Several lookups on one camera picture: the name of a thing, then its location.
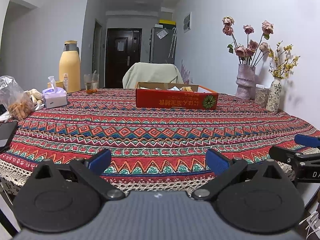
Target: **red cardboard box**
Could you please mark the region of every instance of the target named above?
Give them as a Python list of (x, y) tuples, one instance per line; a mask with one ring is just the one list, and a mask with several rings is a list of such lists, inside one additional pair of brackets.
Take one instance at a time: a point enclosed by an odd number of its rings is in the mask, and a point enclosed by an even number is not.
[[(173, 87), (191, 87), (193, 92), (167, 90)], [(214, 110), (217, 101), (217, 92), (198, 85), (138, 82), (136, 88), (137, 107)]]

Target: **red tablecloth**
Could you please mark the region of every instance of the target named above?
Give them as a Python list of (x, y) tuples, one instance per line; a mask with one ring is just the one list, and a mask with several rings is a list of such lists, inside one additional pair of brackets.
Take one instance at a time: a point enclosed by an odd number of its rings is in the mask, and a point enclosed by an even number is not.
[(102, 176), (120, 189), (190, 192), (214, 177), (205, 164), (209, 148), (253, 163), (268, 158), (271, 145), (303, 150), (293, 141), (298, 133), (320, 136), (304, 120), (225, 94), (215, 111), (136, 108), (135, 90), (124, 89), (80, 91), (68, 101), (19, 122), (0, 155), (3, 178), (22, 186), (44, 158), (67, 163), (108, 147), (112, 164)]

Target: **green logo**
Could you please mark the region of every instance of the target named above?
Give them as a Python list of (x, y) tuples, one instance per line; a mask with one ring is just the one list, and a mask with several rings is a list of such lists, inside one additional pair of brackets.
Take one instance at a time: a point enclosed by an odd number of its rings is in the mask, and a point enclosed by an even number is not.
[(216, 103), (216, 98), (213, 95), (208, 95), (204, 98), (202, 105), (206, 109), (210, 109)]

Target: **glass cup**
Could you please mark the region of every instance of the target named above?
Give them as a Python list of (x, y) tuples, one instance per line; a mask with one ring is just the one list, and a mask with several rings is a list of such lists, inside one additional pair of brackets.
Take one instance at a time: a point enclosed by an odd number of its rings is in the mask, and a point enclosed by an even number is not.
[(99, 83), (99, 74), (85, 74), (84, 78), (84, 85), (85, 91), (87, 94), (92, 95), (98, 92), (98, 83)]

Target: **yellow cup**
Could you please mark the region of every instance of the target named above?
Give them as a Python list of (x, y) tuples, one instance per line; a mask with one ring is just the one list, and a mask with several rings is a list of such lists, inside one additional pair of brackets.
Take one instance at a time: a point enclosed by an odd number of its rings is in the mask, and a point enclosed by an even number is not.
[(56, 81), (56, 87), (63, 88), (63, 81)]

